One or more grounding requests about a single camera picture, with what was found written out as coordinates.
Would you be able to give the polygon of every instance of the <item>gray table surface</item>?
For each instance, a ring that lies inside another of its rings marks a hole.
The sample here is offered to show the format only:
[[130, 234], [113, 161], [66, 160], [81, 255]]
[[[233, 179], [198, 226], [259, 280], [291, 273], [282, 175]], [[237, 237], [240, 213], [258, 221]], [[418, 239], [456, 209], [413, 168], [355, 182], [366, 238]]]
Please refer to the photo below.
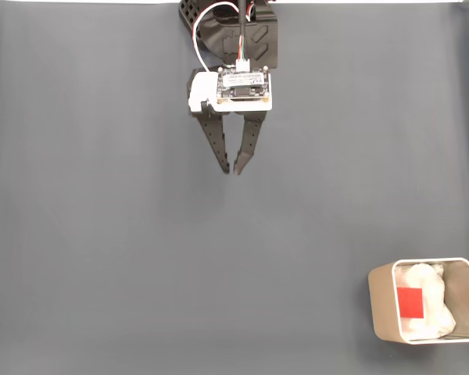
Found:
[[0, 374], [469, 375], [469, 345], [378, 340], [367, 286], [469, 259], [469, 5], [275, 9], [226, 177], [176, 5], [0, 4]]

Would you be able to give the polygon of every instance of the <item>circuit board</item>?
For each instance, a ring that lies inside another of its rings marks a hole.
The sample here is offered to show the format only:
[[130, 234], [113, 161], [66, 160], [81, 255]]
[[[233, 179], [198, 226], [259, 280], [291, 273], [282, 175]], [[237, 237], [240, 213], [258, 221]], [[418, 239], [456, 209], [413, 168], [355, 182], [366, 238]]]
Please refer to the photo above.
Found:
[[269, 70], [267, 67], [239, 73], [235, 68], [219, 68], [217, 79], [217, 102], [269, 101]]

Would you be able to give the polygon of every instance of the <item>black cable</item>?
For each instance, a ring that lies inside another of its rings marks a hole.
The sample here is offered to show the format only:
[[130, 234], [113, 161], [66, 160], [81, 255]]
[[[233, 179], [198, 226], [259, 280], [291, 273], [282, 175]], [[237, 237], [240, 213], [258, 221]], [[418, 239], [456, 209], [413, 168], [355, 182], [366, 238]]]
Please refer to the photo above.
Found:
[[240, 35], [242, 38], [245, 37], [245, 25], [247, 23], [246, 14], [247, 14], [247, 0], [238, 0], [238, 22], [240, 23]]

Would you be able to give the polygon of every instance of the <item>red label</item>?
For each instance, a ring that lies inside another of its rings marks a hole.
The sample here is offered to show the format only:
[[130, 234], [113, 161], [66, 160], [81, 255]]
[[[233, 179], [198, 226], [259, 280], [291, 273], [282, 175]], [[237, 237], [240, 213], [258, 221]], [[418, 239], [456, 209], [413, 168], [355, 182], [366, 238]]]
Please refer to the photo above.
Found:
[[424, 318], [422, 289], [415, 287], [398, 287], [399, 316], [402, 318]]

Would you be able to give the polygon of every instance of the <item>white plastic bag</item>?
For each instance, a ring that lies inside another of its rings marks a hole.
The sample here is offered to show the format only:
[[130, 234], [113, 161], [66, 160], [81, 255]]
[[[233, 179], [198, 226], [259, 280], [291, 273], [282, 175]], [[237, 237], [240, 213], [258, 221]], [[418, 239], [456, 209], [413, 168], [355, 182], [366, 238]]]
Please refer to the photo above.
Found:
[[445, 305], [443, 265], [424, 263], [395, 268], [397, 288], [421, 288], [424, 318], [401, 318], [406, 340], [428, 340], [449, 334], [455, 328], [455, 319]]

